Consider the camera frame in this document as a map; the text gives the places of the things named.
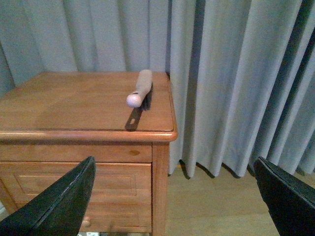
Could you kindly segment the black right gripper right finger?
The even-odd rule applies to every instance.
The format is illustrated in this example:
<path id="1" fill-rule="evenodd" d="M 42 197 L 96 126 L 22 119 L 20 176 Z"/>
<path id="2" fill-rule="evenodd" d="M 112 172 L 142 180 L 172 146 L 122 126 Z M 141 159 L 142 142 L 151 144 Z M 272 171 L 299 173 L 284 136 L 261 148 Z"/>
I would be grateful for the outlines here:
<path id="1" fill-rule="evenodd" d="M 259 157 L 254 163 L 257 185 L 281 236 L 315 234 L 315 189 Z"/>

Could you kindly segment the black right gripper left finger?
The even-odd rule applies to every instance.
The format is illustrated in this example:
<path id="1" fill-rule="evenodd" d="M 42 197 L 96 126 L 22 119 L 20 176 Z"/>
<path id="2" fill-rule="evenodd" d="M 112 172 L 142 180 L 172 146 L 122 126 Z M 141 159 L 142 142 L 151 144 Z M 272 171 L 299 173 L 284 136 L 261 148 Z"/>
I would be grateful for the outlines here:
<path id="1" fill-rule="evenodd" d="M 79 163 L 0 223 L 2 236 L 78 235 L 95 180 L 95 159 Z"/>

